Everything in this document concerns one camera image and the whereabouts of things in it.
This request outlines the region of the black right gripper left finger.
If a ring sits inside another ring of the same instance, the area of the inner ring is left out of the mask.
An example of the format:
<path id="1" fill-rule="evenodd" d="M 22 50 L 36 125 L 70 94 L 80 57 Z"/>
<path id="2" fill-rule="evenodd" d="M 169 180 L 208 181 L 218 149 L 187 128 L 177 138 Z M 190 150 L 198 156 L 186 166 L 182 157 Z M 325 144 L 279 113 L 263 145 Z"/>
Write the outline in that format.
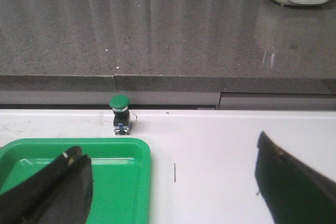
<path id="1" fill-rule="evenodd" d="M 92 198 L 91 159 L 72 146 L 1 194 L 1 223 L 86 223 Z"/>

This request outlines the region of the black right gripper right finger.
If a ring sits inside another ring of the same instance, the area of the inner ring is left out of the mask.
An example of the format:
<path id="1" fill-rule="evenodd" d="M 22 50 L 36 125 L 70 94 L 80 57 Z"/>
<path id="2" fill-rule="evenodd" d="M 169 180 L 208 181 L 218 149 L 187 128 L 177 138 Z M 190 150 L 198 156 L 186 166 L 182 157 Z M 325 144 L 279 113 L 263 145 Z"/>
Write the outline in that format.
<path id="1" fill-rule="evenodd" d="M 274 223 L 335 223 L 335 182 L 275 144 L 258 143 L 255 177 Z"/>

